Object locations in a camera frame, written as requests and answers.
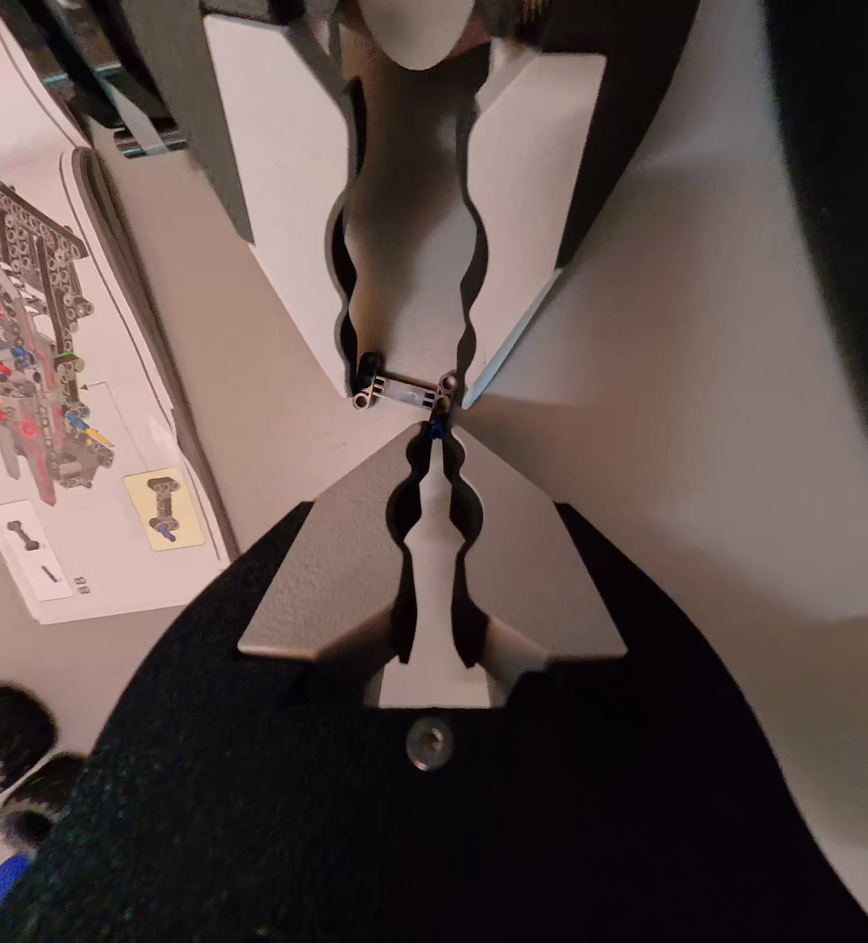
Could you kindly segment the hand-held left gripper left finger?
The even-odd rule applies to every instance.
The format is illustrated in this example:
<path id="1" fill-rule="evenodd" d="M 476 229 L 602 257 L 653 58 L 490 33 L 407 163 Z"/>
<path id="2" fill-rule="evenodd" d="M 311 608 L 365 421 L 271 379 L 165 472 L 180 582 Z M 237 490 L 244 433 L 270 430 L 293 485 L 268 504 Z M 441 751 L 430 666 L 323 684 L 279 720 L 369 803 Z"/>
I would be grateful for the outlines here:
<path id="1" fill-rule="evenodd" d="M 406 536 L 420 521 L 429 423 L 413 423 L 313 502 L 239 652 L 335 666 L 405 662 L 418 607 Z"/>

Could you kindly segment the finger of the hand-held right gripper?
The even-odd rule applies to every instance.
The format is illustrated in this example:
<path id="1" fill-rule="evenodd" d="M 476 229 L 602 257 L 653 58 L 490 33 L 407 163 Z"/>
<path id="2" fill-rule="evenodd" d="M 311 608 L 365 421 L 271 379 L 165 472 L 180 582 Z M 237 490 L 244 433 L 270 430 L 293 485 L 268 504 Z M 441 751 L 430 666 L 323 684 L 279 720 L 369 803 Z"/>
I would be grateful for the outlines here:
<path id="1" fill-rule="evenodd" d="M 357 383 L 357 273 L 345 207 L 364 157 L 364 96 L 305 19 L 223 14 L 204 34 L 263 274 L 336 391 Z"/>
<path id="2" fill-rule="evenodd" d="M 458 145 L 476 224 L 464 277 L 474 349 L 471 407 L 512 352 L 564 267 L 558 253 L 605 75 L 599 54 L 509 52 L 492 64 Z"/>

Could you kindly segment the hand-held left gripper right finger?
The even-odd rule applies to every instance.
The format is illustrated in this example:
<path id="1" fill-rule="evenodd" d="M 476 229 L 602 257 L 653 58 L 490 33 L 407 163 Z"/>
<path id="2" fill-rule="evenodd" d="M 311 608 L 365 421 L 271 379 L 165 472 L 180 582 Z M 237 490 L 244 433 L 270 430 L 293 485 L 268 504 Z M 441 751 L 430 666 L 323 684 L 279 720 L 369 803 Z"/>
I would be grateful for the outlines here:
<path id="1" fill-rule="evenodd" d="M 501 686 L 626 645 L 552 498 L 463 429 L 443 446 L 455 559 L 451 634 L 461 662 Z"/>

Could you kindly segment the black toy beam part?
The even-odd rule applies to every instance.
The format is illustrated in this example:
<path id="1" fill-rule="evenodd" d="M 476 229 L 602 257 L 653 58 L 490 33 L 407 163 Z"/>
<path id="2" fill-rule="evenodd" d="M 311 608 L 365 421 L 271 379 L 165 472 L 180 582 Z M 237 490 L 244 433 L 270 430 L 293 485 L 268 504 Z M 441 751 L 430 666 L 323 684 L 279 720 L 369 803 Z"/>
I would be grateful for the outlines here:
<path id="1" fill-rule="evenodd" d="M 441 375 L 433 385 L 404 379 L 385 372 L 380 355 L 366 353 L 357 367 L 357 389 L 352 397 L 357 410 L 367 410 L 378 400 L 416 407 L 435 416 L 451 411 L 458 387 L 455 371 Z"/>

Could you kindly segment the grey red toy truck model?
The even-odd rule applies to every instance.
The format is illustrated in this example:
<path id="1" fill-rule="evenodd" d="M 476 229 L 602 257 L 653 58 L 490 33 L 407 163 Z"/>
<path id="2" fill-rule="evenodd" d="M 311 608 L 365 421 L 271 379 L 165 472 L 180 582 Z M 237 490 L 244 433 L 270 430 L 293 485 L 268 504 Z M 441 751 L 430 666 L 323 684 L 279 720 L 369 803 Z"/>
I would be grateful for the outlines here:
<path id="1" fill-rule="evenodd" d="M 118 2 L 0 1 L 0 18 L 48 92 L 111 130 L 124 157 L 187 149 Z"/>

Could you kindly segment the white instruction booklet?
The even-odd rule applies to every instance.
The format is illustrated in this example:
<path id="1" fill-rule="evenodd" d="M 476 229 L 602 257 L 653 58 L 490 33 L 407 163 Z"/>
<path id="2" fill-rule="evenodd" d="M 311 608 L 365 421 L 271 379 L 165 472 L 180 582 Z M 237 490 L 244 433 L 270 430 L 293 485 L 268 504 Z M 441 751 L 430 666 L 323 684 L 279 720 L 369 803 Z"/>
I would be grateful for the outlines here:
<path id="1" fill-rule="evenodd" d="M 0 553 L 40 624 L 187 604 L 235 541 L 95 152 L 0 12 Z"/>

